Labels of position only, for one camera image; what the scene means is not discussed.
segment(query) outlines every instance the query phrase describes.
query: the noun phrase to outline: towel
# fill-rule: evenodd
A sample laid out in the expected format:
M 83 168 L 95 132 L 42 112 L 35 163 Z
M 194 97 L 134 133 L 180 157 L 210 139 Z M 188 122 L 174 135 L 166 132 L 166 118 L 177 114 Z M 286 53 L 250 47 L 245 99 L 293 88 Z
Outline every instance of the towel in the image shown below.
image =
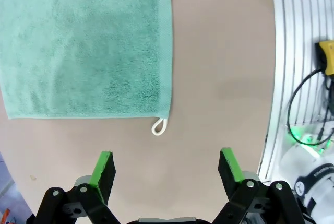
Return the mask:
M 0 0 L 11 118 L 169 117 L 171 0 Z

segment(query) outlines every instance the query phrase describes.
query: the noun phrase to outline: cable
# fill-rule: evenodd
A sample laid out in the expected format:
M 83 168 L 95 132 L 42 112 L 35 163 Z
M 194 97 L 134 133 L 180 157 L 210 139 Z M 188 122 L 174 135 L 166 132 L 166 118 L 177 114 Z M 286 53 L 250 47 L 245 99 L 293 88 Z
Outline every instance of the cable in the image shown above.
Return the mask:
M 322 141 L 319 141 L 317 143 L 304 143 L 304 142 L 301 142 L 299 139 L 296 138 L 296 136 L 293 135 L 292 133 L 292 130 L 291 130 L 291 126 L 290 126 L 290 112 L 291 112 L 291 106 L 292 106 L 292 102 L 293 102 L 293 99 L 294 97 L 296 97 L 296 94 L 298 93 L 298 91 L 301 89 L 301 87 L 309 80 L 311 79 L 312 76 L 320 73 L 322 70 L 321 69 L 317 69 L 317 70 L 314 70 L 312 71 L 309 75 L 307 75 L 303 81 L 297 86 L 296 90 L 293 92 L 292 94 L 292 97 L 291 97 L 291 100 L 289 102 L 289 107 L 288 107 L 288 119 L 287 119 L 287 127 L 288 127 L 288 131 L 289 131 L 289 134 L 292 136 L 292 138 L 298 142 L 299 144 L 302 144 L 302 145 L 306 145 L 306 146 L 318 146 L 322 143 L 325 143 L 326 141 L 328 141 L 329 139 L 331 139 L 332 135 L 334 134 L 334 128 L 332 128 L 332 132 L 329 134 L 329 136 L 322 140 Z

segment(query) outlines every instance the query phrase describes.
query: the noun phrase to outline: green terry cloth towel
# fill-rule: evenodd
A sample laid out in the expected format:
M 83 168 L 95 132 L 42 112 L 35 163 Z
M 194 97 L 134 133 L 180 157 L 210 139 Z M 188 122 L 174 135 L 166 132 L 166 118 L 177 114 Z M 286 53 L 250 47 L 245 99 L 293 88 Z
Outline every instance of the green terry cloth towel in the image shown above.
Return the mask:
M 9 118 L 166 124 L 171 0 L 0 0 L 0 85 Z

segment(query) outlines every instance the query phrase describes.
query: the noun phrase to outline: ribbed metal panel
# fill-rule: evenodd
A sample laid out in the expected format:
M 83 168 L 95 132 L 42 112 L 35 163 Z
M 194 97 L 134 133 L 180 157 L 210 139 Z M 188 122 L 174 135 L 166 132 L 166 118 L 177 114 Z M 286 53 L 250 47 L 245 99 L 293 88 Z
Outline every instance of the ribbed metal panel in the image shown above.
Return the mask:
M 286 129 L 292 92 L 315 66 L 314 43 L 334 37 L 334 0 L 274 0 L 276 66 L 273 102 L 263 159 L 262 180 L 270 180 Z M 324 77 L 314 76 L 295 97 L 291 124 L 311 124 L 325 116 Z

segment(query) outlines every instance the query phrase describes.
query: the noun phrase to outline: white logo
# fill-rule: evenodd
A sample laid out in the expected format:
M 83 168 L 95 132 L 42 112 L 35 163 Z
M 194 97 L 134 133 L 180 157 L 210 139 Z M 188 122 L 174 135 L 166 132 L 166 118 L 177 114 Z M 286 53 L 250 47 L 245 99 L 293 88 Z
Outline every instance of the white logo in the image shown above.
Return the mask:
M 301 181 L 297 181 L 296 186 L 294 186 L 294 189 L 297 193 L 297 195 L 302 196 L 305 191 L 305 185 Z

